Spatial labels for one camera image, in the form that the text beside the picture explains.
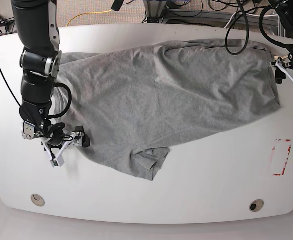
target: cloth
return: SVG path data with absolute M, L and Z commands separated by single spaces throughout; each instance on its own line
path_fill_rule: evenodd
M 243 44 L 229 40 L 231 51 Z M 73 101 L 59 121 L 68 131 L 84 126 L 91 146 L 79 150 L 89 160 L 152 181 L 168 147 L 280 109 L 271 61 L 261 43 L 251 41 L 244 53 L 232 56 L 222 39 L 64 54 L 57 80 L 71 88 Z M 67 94 L 56 88 L 54 95 L 58 113 Z

